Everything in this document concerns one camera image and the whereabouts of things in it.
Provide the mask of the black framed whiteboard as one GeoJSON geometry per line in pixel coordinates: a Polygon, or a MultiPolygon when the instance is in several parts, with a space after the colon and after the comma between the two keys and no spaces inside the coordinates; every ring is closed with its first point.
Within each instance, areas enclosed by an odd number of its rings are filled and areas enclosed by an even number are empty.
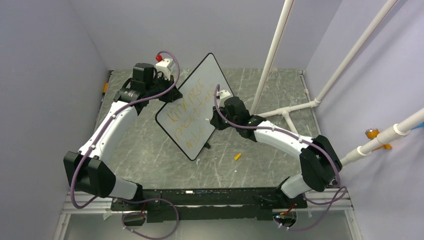
{"type": "Polygon", "coordinates": [[[156,123],[194,161],[207,145],[215,128],[206,121],[213,116],[216,86],[233,93],[213,53],[208,53],[181,83],[181,99],[164,104],[155,116],[156,123]]]}

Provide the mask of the yellow marker cap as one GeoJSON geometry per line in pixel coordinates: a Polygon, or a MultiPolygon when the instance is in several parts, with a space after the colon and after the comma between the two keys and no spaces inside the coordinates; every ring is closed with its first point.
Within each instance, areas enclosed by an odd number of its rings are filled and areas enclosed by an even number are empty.
{"type": "Polygon", "coordinates": [[[242,156],[242,153],[238,153],[235,157],[234,160],[237,161],[240,157],[242,156]]]}

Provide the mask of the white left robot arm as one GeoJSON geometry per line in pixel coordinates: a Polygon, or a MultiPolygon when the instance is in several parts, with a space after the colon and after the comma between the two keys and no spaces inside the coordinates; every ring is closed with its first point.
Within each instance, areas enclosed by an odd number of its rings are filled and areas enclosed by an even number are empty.
{"type": "Polygon", "coordinates": [[[63,158],[71,192],[82,191],[95,197],[122,198],[131,210],[144,203],[138,183],[117,177],[108,167],[112,153],[132,122],[150,100],[172,103],[182,98],[171,73],[175,61],[165,58],[155,65],[137,63],[116,92],[109,112],[89,140],[77,152],[63,158]]]}

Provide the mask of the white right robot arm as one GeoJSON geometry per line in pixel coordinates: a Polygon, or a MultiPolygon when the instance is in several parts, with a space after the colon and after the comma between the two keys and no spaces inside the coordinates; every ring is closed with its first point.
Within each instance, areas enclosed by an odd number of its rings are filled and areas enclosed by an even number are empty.
{"type": "Polygon", "coordinates": [[[210,124],[217,130],[232,127],[245,139],[272,146],[300,163],[300,173],[277,187],[276,203],[289,207],[295,197],[314,190],[323,192],[332,182],[340,183],[343,166],[330,141],[323,135],[307,137],[285,130],[259,115],[251,115],[236,96],[216,96],[210,124]]]}

